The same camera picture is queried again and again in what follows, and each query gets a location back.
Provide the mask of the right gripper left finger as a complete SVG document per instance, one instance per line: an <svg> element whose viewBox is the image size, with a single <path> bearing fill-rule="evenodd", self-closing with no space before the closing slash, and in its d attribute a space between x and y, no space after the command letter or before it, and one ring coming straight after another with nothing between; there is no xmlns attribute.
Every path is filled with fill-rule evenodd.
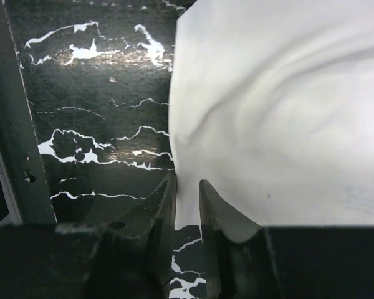
<svg viewBox="0 0 374 299"><path fill-rule="evenodd" d="M167 298L176 176L110 224L0 225L0 298Z"/></svg>

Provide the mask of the white underwear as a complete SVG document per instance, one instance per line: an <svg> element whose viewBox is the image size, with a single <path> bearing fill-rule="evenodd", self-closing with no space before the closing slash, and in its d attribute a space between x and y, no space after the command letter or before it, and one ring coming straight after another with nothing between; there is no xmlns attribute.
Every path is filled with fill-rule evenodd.
<svg viewBox="0 0 374 299"><path fill-rule="evenodd" d="M176 228L199 182L262 225L374 225L374 1L197 1L177 21Z"/></svg>

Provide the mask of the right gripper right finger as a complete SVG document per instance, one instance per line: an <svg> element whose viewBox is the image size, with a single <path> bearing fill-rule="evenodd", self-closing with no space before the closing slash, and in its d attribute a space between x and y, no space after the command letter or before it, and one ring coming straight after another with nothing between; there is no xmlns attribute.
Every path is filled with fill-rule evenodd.
<svg viewBox="0 0 374 299"><path fill-rule="evenodd" d="M199 184L208 298L374 298L374 226L261 226Z"/></svg>

